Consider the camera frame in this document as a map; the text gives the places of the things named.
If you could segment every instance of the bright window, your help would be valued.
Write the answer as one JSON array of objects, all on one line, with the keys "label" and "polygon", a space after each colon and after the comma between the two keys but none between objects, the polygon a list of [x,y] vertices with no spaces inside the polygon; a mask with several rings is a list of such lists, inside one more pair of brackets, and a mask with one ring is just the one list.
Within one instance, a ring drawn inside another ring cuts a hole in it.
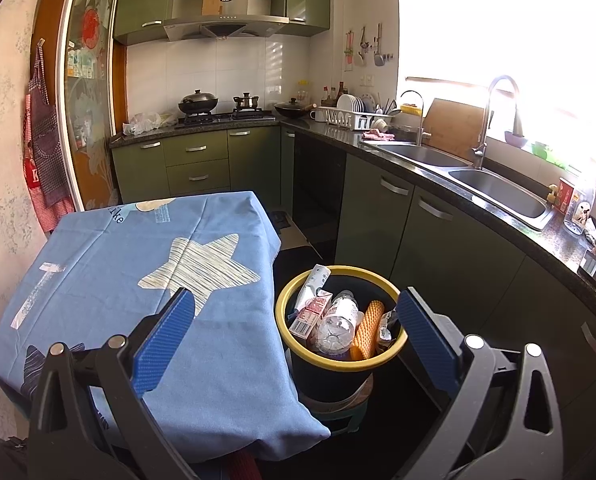
[{"label": "bright window", "polygon": [[[483,107],[483,88],[508,74],[526,137],[573,167],[596,160],[596,0],[399,0],[399,9],[398,94],[417,89],[428,104],[437,96]],[[512,101],[498,94],[492,107],[491,134],[511,129]]]}]

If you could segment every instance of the star pattern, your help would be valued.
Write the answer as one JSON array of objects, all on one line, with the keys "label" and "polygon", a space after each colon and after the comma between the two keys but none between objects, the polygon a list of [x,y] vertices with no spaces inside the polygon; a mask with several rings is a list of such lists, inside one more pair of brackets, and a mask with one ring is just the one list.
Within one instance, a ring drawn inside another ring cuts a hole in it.
[{"label": "star pattern", "polygon": [[253,270],[232,259],[238,238],[237,234],[230,234],[204,245],[189,238],[176,238],[171,243],[169,260],[138,285],[168,289],[172,296],[179,287],[188,288],[195,297],[197,316],[214,290],[260,280]]}]

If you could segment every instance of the faucet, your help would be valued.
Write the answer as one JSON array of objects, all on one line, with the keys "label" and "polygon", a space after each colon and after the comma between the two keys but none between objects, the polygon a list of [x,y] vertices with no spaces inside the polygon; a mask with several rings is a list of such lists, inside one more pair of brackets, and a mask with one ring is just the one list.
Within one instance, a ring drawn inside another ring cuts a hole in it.
[{"label": "faucet", "polygon": [[405,90],[404,92],[402,92],[402,94],[400,94],[400,97],[402,97],[404,94],[408,92],[413,92],[414,94],[416,94],[418,97],[420,97],[420,101],[422,102],[422,108],[420,110],[420,126],[418,126],[417,134],[415,134],[415,145],[422,146],[422,119],[425,114],[425,100],[422,99],[422,95],[420,95],[415,90]]},{"label": "faucet", "polygon": [[514,130],[513,134],[516,137],[524,137],[523,136],[523,125],[520,122],[520,115],[518,113],[518,97],[520,97],[520,90],[518,90],[518,85],[514,81],[511,76],[508,75],[499,75],[496,77],[491,84],[489,85],[489,97],[487,98],[487,107],[485,108],[485,112],[482,116],[482,127],[480,128],[480,133],[478,134],[478,146],[476,148],[472,148],[473,155],[475,160],[473,162],[473,168],[475,170],[482,169],[482,162],[485,158],[485,150],[487,149],[487,130],[489,128],[489,114],[491,113],[491,94],[493,93],[496,85],[502,79],[507,79],[511,86],[514,87],[514,100],[516,102],[516,113],[514,115]]}]

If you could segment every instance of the granite countertop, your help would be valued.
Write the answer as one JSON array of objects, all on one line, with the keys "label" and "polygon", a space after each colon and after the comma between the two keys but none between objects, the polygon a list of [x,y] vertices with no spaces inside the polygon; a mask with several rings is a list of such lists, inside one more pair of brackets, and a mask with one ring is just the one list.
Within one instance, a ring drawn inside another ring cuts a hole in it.
[{"label": "granite countertop", "polygon": [[[345,152],[389,171],[415,186],[420,186],[464,211],[506,238],[524,254],[540,264],[596,316],[596,287],[578,274],[578,264],[585,254],[585,250],[590,249],[591,246],[584,237],[575,236],[565,227],[561,215],[555,214],[543,231],[535,231],[504,210],[485,202],[443,177],[398,156],[390,155],[360,142],[360,133],[330,124],[317,123],[312,120],[277,118],[276,121],[234,121],[228,124],[228,128],[253,128],[278,124],[295,128],[315,139],[345,150]],[[160,128],[140,136],[120,136],[111,142],[110,147],[113,149],[148,140],[225,129],[227,129],[225,123],[200,124],[183,128]]]},{"label": "granite countertop", "polygon": [[272,119],[260,119],[259,121],[244,120],[244,121],[229,121],[228,123],[205,123],[194,124],[193,126],[168,126],[166,128],[158,128],[151,130],[144,134],[136,136],[124,136],[120,134],[113,138],[109,144],[109,148],[114,150],[122,146],[129,146],[130,144],[137,144],[138,142],[147,142],[148,140],[166,139],[167,137],[175,137],[188,134],[199,134],[202,132],[215,132],[217,130],[234,130],[239,128],[255,128],[257,126],[277,126],[279,122]]}]

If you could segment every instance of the blue cloth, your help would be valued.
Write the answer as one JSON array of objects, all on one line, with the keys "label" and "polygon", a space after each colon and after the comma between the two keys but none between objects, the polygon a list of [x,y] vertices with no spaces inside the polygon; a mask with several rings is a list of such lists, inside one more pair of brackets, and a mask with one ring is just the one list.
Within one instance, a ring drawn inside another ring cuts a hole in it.
[{"label": "blue cloth", "polygon": [[164,434],[191,463],[244,447],[264,460],[306,450],[329,430],[298,402],[284,360],[273,316],[279,247],[251,192],[176,198],[148,212],[127,205],[69,214],[4,311],[0,381],[31,395],[52,343],[98,348],[127,335],[170,299],[167,285],[192,280],[202,309],[143,397]]}]

